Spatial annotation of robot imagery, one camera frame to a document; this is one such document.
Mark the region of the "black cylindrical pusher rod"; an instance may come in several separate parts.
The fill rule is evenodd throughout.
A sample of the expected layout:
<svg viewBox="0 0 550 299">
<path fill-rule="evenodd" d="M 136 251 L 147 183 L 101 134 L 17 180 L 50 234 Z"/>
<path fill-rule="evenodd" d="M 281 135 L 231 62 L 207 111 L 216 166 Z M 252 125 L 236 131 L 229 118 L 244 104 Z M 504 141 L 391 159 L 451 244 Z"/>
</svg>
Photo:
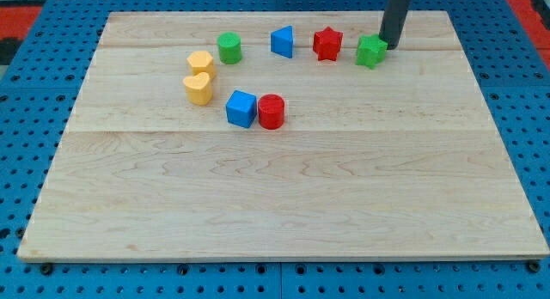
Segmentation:
<svg viewBox="0 0 550 299">
<path fill-rule="evenodd" d="M 395 49 L 405 24 L 411 0 L 388 0 L 383 12 L 379 38 L 387 43 L 387 49 Z"/>
</svg>

